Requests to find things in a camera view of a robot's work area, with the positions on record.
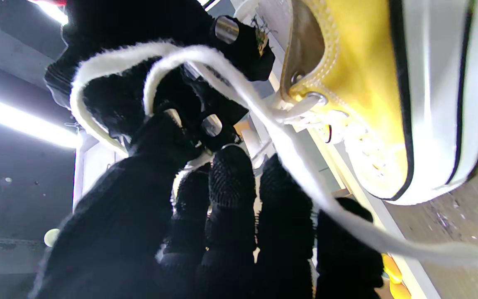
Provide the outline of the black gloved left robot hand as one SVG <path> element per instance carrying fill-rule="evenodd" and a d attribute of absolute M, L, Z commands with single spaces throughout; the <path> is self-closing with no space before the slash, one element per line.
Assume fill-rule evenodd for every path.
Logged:
<path fill-rule="evenodd" d="M 173 182 L 194 147 L 168 114 L 77 204 L 31 299 L 377 299 L 383 257 L 320 212 L 277 154 L 260 179 L 238 146 Z"/>

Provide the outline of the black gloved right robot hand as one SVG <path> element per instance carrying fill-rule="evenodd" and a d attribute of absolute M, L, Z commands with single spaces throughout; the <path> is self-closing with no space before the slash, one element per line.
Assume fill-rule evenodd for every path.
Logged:
<path fill-rule="evenodd" d="M 71 83 L 81 62 L 106 50 L 146 42 L 211 47 L 250 81 L 268 80 L 273 68 L 275 55 L 269 46 L 259 51 L 256 28 L 234 18 L 239 34 L 234 41 L 225 42 L 215 33 L 221 18 L 209 15 L 195 0 L 55 0 L 54 4 L 63 6 L 68 16 L 61 29 L 66 49 L 47 67 L 45 82 L 55 102 L 66 109 L 70 108 Z M 144 80 L 153 64 L 154 59 L 148 59 L 122 75 L 94 79 L 84 89 L 85 107 L 112 138 L 133 138 L 144 125 Z M 203 108 L 210 108 L 230 125 L 246 114 L 244 108 L 201 79 L 190 79 L 184 68 L 171 71 L 158 86 L 154 107 L 169 103 L 198 134 Z"/>

